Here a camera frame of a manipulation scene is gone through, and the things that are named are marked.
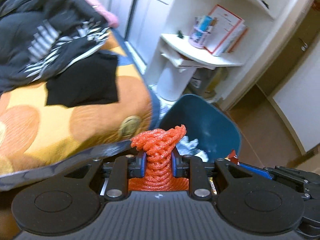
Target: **pink fabric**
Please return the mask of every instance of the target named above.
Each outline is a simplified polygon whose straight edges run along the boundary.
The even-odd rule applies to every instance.
[[[113,13],[107,11],[98,0],[86,0],[86,2],[90,4],[96,10],[97,13],[105,17],[110,27],[117,28],[119,26],[118,17],[115,16]]]

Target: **white cylinder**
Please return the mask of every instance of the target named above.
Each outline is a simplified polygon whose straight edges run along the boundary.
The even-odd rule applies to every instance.
[[[179,72],[179,68],[168,61],[160,75],[157,93],[165,100],[177,100],[187,87],[195,71],[196,67],[186,67],[184,71]]]

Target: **orange mesh packaging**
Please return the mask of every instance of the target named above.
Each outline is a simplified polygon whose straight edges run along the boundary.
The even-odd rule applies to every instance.
[[[154,129],[131,139],[131,147],[147,153],[147,168],[143,179],[130,179],[129,190],[177,191],[188,190],[189,181],[174,178],[171,171],[171,152],[186,134],[186,127],[176,126],[168,131]]]

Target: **black cloth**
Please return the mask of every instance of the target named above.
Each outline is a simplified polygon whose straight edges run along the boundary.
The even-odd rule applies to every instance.
[[[0,0],[0,94],[98,51],[108,22],[85,0]]]
[[[118,57],[96,52],[48,80],[47,105],[67,107],[109,104],[118,101]]]

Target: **pen holder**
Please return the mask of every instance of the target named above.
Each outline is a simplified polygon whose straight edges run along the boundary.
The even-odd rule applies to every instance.
[[[209,34],[209,32],[201,31],[194,25],[189,35],[189,43],[198,49],[203,49],[205,40]]]

